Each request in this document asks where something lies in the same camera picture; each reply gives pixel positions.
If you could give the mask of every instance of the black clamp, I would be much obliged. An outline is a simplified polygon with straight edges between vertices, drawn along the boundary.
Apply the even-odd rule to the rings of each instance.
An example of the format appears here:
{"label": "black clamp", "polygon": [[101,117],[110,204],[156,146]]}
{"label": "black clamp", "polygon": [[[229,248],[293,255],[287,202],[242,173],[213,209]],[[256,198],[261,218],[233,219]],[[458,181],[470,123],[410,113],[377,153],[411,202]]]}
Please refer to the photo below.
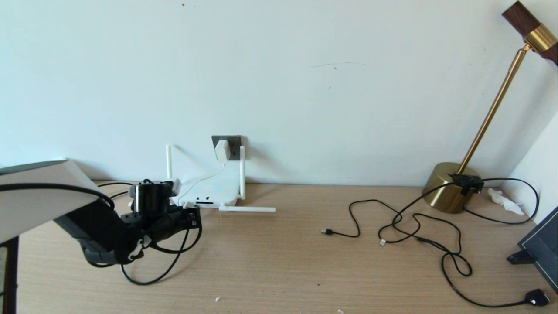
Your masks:
{"label": "black clamp", "polygon": [[450,174],[455,185],[461,188],[461,194],[467,195],[471,189],[475,193],[480,193],[484,187],[484,181],[476,175],[466,175],[466,174]]}

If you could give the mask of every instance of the wall socket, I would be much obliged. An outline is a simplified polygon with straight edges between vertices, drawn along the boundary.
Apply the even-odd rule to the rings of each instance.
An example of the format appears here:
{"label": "wall socket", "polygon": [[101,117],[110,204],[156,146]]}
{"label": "wall socket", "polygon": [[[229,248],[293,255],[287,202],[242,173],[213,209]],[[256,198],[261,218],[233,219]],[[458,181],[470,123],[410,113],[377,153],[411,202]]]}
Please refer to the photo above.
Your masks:
{"label": "wall socket", "polygon": [[227,140],[230,148],[229,160],[240,160],[240,147],[242,146],[240,135],[213,135],[211,140],[213,141],[213,148],[217,146],[220,140]]}

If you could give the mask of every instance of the wooden desk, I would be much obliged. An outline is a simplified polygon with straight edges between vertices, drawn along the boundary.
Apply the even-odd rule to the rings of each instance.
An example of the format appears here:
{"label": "wooden desk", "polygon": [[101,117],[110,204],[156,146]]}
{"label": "wooden desk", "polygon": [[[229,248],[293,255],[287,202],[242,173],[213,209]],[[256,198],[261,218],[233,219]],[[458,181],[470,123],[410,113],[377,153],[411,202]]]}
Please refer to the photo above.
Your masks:
{"label": "wooden desk", "polygon": [[[106,187],[109,195],[124,187]],[[483,303],[521,300],[542,288],[551,304],[487,309],[461,299],[440,269],[442,252],[409,239],[378,244],[378,229],[391,211],[376,203],[354,207],[362,235],[357,239],[326,236],[325,227],[355,233],[347,205],[379,198],[402,208],[420,188],[310,185],[249,185],[247,206],[276,206],[276,213],[202,211],[200,242],[184,254],[171,273],[152,286],[128,283],[118,267],[88,265],[78,244],[53,222],[21,237],[19,313],[557,313],[556,294],[532,265],[510,265],[506,257],[534,223],[507,226],[473,215],[445,214],[419,202],[420,211],[449,219],[463,232],[464,256],[474,274],[463,278],[448,263],[454,283]],[[117,201],[128,210],[127,196]],[[501,219],[518,216],[476,196],[469,208]],[[411,215],[402,227],[415,228]],[[420,234],[455,248],[456,232],[424,220]],[[178,248],[182,233],[164,247]],[[146,250],[127,267],[131,276],[148,280],[161,274],[173,256]]]}

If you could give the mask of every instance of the desk lamp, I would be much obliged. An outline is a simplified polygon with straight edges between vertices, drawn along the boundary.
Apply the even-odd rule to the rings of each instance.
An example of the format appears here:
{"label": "desk lamp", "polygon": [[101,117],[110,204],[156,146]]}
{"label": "desk lamp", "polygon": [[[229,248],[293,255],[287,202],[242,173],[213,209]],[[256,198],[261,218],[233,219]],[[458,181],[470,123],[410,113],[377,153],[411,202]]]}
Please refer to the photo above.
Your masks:
{"label": "desk lamp", "polygon": [[[525,46],[519,49],[515,58],[513,58],[508,73],[504,78],[504,82],[496,94],[494,102],[461,164],[440,163],[436,165],[424,187],[423,193],[439,187],[440,185],[454,182],[456,175],[479,176],[474,170],[467,168],[467,164],[475,153],[475,149],[477,149],[490,121],[496,114],[498,106],[502,102],[513,77],[516,75],[521,65],[521,61],[523,61],[525,54],[529,50],[538,53],[544,59],[549,59],[554,62],[554,64],[558,65],[558,40],[545,25],[539,22],[529,10],[521,4],[521,2],[517,1],[514,3],[509,9],[502,13],[502,16],[521,34]],[[425,201],[439,211],[460,213],[471,199],[473,193],[473,189],[465,191],[458,185],[447,185],[428,194],[425,197]]]}

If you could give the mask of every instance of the tissue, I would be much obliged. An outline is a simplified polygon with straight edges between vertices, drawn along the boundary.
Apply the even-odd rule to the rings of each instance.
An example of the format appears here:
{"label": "tissue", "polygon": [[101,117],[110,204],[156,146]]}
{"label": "tissue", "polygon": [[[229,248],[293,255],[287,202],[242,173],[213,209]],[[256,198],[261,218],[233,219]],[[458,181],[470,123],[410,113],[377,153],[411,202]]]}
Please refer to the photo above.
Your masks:
{"label": "tissue", "polygon": [[506,198],[502,191],[495,191],[494,189],[488,189],[488,195],[490,195],[490,197],[492,197],[492,201],[494,203],[500,204],[502,206],[504,206],[504,208],[507,211],[512,211],[518,215],[525,215],[523,213],[523,211],[521,211],[521,208],[519,207],[518,204],[515,204],[514,202],[510,201],[508,198]]}

